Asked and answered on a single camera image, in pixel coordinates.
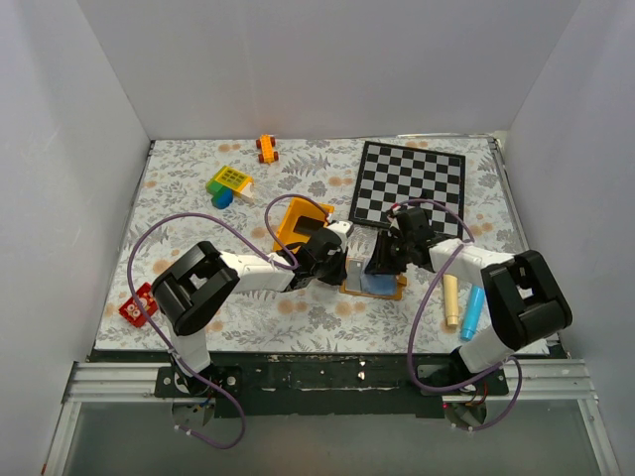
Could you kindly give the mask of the tan leather card holder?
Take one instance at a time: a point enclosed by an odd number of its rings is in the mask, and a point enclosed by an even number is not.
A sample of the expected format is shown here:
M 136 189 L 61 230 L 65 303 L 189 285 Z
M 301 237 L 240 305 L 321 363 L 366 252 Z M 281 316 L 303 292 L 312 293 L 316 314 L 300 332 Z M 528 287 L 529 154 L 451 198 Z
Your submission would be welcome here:
M 397 276 L 372 276 L 364 273 L 364 291 L 362 293 L 354 293 L 348 291 L 345 288 L 345 282 L 341 284 L 339 291 L 342 294 L 368 297 L 368 298 L 380 298 L 387 300 L 401 300 L 403 290 L 406 287 L 408 280 L 401 274 Z

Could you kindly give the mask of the dark credit card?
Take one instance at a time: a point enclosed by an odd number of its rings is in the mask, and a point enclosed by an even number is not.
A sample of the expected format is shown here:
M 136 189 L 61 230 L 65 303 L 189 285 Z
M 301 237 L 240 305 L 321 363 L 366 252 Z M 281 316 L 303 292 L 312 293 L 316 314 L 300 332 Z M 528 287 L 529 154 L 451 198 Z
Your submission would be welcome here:
M 311 237 L 315 232 L 324 228 L 326 222 L 321 218 L 312 218 L 309 216 L 300 216 L 293 228 L 293 232 L 297 235 Z
M 354 293 L 362 293 L 364 291 L 364 272 L 366 261 L 359 259 L 351 259 L 347 264 L 347 278 L 345 288 Z

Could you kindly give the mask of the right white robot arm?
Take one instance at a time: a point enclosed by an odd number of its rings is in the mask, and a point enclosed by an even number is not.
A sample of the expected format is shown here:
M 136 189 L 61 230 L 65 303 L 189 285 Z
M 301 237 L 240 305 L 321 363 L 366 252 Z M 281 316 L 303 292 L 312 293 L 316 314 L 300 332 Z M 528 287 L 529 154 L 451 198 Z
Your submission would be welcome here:
M 457 392 L 475 392 L 485 371 L 572 324 L 572 310 L 539 252 L 493 252 L 472 237 L 451 238 L 433 229 L 425 209 L 408 202 L 393 205 L 388 216 L 367 274 L 399 275 L 413 265 L 435 275 L 425 298 L 445 275 L 484 291 L 490 325 L 451 352 L 444 372 Z

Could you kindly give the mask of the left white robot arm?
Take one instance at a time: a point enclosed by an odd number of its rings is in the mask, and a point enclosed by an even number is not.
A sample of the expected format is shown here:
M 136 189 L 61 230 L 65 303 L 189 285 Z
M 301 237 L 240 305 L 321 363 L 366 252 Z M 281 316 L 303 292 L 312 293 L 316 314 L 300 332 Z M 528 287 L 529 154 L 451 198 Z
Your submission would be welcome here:
M 252 291 L 288 293 L 317 279 L 339 286 L 346 277 L 349 221 L 336 221 L 314 232 L 294 252 L 299 266 L 281 269 L 290 258 L 279 251 L 264 258 L 216 250 L 199 242 L 178 259 L 151 286 L 159 310 L 169 320 L 172 345 L 180 368 L 177 384 L 192 397 L 210 387 L 204 329 L 231 294 Z

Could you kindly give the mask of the yellow plastic bin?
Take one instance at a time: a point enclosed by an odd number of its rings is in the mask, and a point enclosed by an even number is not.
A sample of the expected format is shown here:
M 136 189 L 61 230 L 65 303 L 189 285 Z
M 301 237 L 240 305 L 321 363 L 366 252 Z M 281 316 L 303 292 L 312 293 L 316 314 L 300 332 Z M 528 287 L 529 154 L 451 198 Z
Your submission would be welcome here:
M 276 236 L 287 248 L 294 243 L 307 243 L 314 232 L 327 225 L 333 213 L 332 205 L 313 205 L 305 199 L 293 197 Z

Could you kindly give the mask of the beige toy microphone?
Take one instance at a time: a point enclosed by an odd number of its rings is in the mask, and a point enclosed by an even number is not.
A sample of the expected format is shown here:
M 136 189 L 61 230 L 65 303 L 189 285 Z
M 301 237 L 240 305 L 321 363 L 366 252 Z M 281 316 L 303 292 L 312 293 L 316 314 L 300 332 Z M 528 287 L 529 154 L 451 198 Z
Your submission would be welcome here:
M 458 281 L 457 278 L 444 274 L 444 318 L 448 328 L 457 328 L 459 324 Z

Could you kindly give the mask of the black white chessboard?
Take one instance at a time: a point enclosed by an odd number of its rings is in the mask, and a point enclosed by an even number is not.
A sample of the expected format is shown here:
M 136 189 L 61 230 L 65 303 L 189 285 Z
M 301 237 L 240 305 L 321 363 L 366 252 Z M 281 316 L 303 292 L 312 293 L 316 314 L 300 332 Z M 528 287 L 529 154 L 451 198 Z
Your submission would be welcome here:
M 367 141 L 351 199 L 349 220 L 375 228 L 389 226 L 389 208 L 408 199 L 425 198 L 434 230 L 460 238 L 463 216 L 466 158 L 461 155 L 427 151 L 406 146 Z

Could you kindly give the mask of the blue toy microphone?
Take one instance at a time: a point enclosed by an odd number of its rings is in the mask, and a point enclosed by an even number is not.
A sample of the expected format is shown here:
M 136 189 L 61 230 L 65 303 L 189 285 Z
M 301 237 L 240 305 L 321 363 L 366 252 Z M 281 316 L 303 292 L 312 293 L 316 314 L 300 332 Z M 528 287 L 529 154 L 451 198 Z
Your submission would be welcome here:
M 463 322 L 461 325 L 461 331 L 459 335 L 461 341 L 471 341 L 472 338 L 475 336 L 484 304 L 484 289 L 478 286 L 472 286 L 467 301 L 467 309 L 465 311 Z

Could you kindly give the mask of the floral table mat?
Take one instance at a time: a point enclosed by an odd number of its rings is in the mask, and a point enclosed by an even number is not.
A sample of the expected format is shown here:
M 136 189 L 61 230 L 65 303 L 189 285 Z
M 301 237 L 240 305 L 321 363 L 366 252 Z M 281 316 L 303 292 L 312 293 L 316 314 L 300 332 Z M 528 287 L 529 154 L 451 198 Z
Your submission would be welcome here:
M 261 164 L 251 140 L 163 140 L 155 143 L 114 272 L 94 346 L 101 351 L 163 350 L 167 321 L 155 314 L 141 328 L 118 308 L 132 289 L 152 282 L 184 252 L 207 240 L 221 251 L 271 251 L 270 230 L 285 215 L 286 194 L 299 193 L 348 216 L 363 141 L 290 140 L 277 143 L 280 159 Z M 224 166 L 251 176 L 254 199 L 235 196 L 215 208 L 206 183 Z M 420 353 L 458 346 L 445 325 L 441 289 L 425 298 L 431 274 L 410 267 L 401 300 L 342 294 L 320 282 L 285 294 L 256 291 L 230 297 L 206 327 L 213 351 L 402 353 L 415 335 Z

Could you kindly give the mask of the yellow green toy block house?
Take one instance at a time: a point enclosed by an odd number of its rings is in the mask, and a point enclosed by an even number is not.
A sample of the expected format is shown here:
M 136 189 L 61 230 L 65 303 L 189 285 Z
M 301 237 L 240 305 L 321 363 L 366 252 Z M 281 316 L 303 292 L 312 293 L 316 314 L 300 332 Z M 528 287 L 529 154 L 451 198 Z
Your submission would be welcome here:
M 254 199 L 254 181 L 251 176 L 230 166 L 222 167 L 205 185 L 215 208 L 228 207 L 235 196 L 244 200 Z

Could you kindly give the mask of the orange toy car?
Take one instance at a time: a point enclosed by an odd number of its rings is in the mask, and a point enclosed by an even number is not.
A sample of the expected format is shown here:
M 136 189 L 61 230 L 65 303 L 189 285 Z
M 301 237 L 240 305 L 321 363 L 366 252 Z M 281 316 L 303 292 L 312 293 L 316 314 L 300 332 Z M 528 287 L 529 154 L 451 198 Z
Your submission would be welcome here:
M 275 146 L 276 139 L 271 135 L 261 135 L 256 141 L 256 147 L 259 150 L 258 160 L 261 164 L 273 164 L 279 161 Z

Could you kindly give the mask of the red toy block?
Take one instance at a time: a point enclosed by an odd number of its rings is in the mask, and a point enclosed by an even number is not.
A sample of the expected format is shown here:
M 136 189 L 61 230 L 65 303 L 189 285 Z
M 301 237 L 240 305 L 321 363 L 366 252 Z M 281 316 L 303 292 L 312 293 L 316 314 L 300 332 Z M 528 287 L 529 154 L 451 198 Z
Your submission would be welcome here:
M 148 315 L 152 316 L 158 310 L 158 305 L 152 296 L 151 285 L 149 283 L 144 283 L 136 291 L 136 296 Z M 147 322 L 145 314 L 140 310 L 140 307 L 132 297 L 129 297 L 118 308 L 118 312 L 129 324 L 136 328 L 143 327 Z

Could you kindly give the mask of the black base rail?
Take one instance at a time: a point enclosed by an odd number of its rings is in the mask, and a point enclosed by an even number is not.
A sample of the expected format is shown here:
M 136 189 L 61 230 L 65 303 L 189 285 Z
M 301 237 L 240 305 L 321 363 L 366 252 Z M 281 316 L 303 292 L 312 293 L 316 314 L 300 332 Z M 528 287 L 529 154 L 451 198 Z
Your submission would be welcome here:
M 403 354 L 211 354 L 201 383 L 172 363 L 159 369 L 154 394 L 209 402 L 217 418 L 414 415 L 441 418 L 443 400 L 411 380 Z

